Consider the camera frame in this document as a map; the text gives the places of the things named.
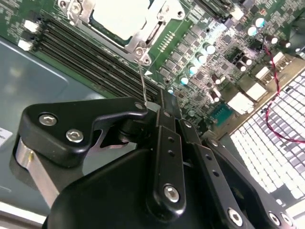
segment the screw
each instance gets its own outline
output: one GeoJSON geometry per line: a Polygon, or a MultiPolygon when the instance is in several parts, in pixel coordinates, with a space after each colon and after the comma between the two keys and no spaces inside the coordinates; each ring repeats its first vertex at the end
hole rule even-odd
{"type": "Polygon", "coordinates": [[[291,219],[285,215],[284,213],[281,213],[281,216],[283,217],[284,221],[290,226],[292,227],[293,226],[293,222],[291,221],[291,219]]]}
{"type": "Polygon", "coordinates": [[[39,117],[39,122],[46,126],[53,126],[57,123],[57,120],[50,114],[43,114],[39,117]]]}
{"type": "Polygon", "coordinates": [[[280,226],[280,225],[281,225],[280,220],[278,219],[278,217],[276,217],[275,214],[273,214],[272,212],[269,212],[269,216],[270,216],[272,222],[273,222],[275,225],[277,225],[277,226],[280,226]]]}
{"type": "Polygon", "coordinates": [[[215,146],[215,147],[218,147],[218,143],[214,140],[211,140],[211,143],[215,146]]]}
{"type": "Polygon", "coordinates": [[[185,123],[185,125],[186,125],[188,128],[191,128],[191,127],[192,127],[192,125],[189,124],[188,122],[184,122],[184,123],[185,123]]]}
{"type": "Polygon", "coordinates": [[[177,203],[179,200],[179,193],[173,186],[165,186],[164,194],[173,203],[177,203]]]}
{"type": "Polygon", "coordinates": [[[167,113],[166,111],[164,111],[164,114],[165,114],[165,116],[167,116],[167,117],[171,117],[171,115],[169,114],[169,113],[167,113]]]}
{"type": "Polygon", "coordinates": [[[81,131],[72,129],[66,133],[66,137],[70,142],[79,143],[84,139],[84,135],[81,131]]]}
{"type": "Polygon", "coordinates": [[[66,8],[67,3],[65,1],[60,1],[59,6],[64,9],[64,8],[66,8]]]}
{"type": "Polygon", "coordinates": [[[144,109],[144,107],[143,107],[142,104],[140,104],[140,103],[135,103],[135,106],[136,106],[137,108],[139,108],[140,110],[143,110],[143,109],[144,109]]]}
{"type": "Polygon", "coordinates": [[[141,47],[136,48],[135,54],[137,54],[138,56],[142,56],[143,55],[143,49],[141,47]]]}
{"type": "Polygon", "coordinates": [[[74,14],[79,14],[81,12],[81,5],[78,2],[73,3],[71,12],[74,14]]]}
{"type": "Polygon", "coordinates": [[[243,219],[242,217],[238,214],[237,211],[235,211],[232,208],[229,208],[228,214],[230,219],[235,223],[237,226],[241,227],[243,225],[243,219]]]}

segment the red wire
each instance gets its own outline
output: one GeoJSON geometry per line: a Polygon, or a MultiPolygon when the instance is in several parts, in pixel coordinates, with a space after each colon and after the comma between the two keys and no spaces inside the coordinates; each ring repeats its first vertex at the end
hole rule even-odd
{"type": "Polygon", "coordinates": [[[269,105],[267,106],[267,110],[266,110],[266,124],[269,128],[269,130],[271,130],[278,138],[282,138],[282,139],[285,139],[286,141],[288,142],[295,142],[295,143],[304,143],[305,144],[305,141],[302,141],[302,140],[297,140],[297,139],[292,139],[292,138],[287,138],[283,135],[281,135],[280,133],[276,132],[272,126],[269,124],[269,114],[270,114],[270,108],[271,108],[271,105],[273,104],[273,102],[276,100],[276,98],[280,95],[280,92],[281,92],[281,87],[280,87],[280,82],[278,80],[278,77],[277,77],[277,71],[276,71],[276,66],[275,66],[275,62],[273,60],[273,56],[271,54],[271,52],[268,50],[267,47],[265,47],[265,51],[267,53],[267,55],[270,56],[271,58],[271,62],[272,62],[272,68],[274,70],[274,81],[276,83],[276,95],[274,96],[274,98],[270,101],[269,105]]]}

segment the capacitor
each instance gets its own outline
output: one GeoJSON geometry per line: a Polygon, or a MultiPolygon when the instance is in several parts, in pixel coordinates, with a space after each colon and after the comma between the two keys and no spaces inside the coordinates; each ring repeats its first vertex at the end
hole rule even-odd
{"type": "Polygon", "coordinates": [[[252,60],[249,57],[246,57],[246,56],[244,56],[242,58],[242,62],[244,62],[248,66],[250,66],[252,64],[252,60]]]}
{"type": "Polygon", "coordinates": [[[173,94],[173,87],[168,87],[167,92],[170,93],[170,94],[173,94]]]}
{"type": "Polygon", "coordinates": [[[189,111],[189,116],[194,117],[195,116],[195,111],[189,111]]]}
{"type": "Polygon", "coordinates": [[[244,66],[243,63],[238,62],[236,67],[241,71],[241,72],[245,72],[247,70],[246,66],[244,66]]]}
{"type": "Polygon", "coordinates": [[[255,26],[251,26],[248,30],[247,33],[249,36],[253,37],[257,34],[257,28],[255,26]]]}
{"type": "Polygon", "coordinates": [[[219,97],[217,96],[217,94],[214,91],[210,91],[210,95],[211,95],[214,102],[219,102],[220,101],[219,97]]]}
{"type": "Polygon", "coordinates": [[[212,55],[216,52],[216,48],[214,45],[211,45],[211,44],[207,44],[204,46],[204,49],[206,50],[206,52],[209,54],[209,55],[212,55]]]}
{"type": "Polygon", "coordinates": [[[190,75],[194,75],[198,72],[198,68],[196,68],[195,65],[193,65],[193,64],[190,64],[188,66],[188,69],[189,69],[190,75]]]}
{"type": "Polygon", "coordinates": [[[205,55],[202,55],[201,53],[197,53],[196,54],[196,59],[198,60],[198,62],[200,64],[205,64],[206,60],[207,60],[207,57],[205,55]]]}
{"type": "Polygon", "coordinates": [[[221,84],[221,80],[215,74],[212,75],[212,80],[213,80],[214,84],[216,84],[216,85],[221,84]]]}
{"type": "Polygon", "coordinates": [[[185,75],[183,75],[180,77],[180,83],[182,85],[187,85],[189,83],[189,79],[185,75]]]}
{"type": "Polygon", "coordinates": [[[254,20],[254,25],[258,28],[261,28],[265,25],[265,19],[264,18],[256,18],[254,20]]]}
{"type": "Polygon", "coordinates": [[[283,47],[283,48],[290,48],[291,46],[291,43],[289,41],[286,41],[286,40],[281,40],[280,41],[280,46],[283,47]]]}
{"type": "Polygon", "coordinates": [[[266,35],[265,42],[271,43],[271,44],[276,44],[278,42],[278,38],[273,35],[266,35]]]}

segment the gray metal surface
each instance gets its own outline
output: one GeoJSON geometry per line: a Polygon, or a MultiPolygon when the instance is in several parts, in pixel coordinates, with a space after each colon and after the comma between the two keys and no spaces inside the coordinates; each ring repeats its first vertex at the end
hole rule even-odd
{"type": "MultiPolygon", "coordinates": [[[[0,201],[47,215],[49,208],[39,191],[20,182],[10,170],[21,113],[31,104],[97,99],[101,96],[2,39],[0,69],[0,127],[13,132],[13,136],[0,147],[0,201]]],[[[84,162],[84,174],[133,148],[130,145],[124,150],[91,155],[84,162]]]]}

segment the label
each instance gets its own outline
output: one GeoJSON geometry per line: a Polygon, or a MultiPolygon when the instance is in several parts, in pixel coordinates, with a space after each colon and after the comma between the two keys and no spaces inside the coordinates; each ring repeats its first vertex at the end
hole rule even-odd
{"type": "MultiPolygon", "coordinates": [[[[277,65],[276,65],[276,71],[278,72],[278,76],[279,73],[285,68],[287,67],[290,63],[292,62],[292,60],[285,56],[282,60],[280,60],[277,65]]],[[[261,81],[267,85],[270,81],[272,81],[274,78],[274,71],[270,71],[263,79],[261,79],[261,81]]]]}
{"type": "Polygon", "coordinates": [[[13,135],[12,132],[0,127],[0,147],[13,135]]]}

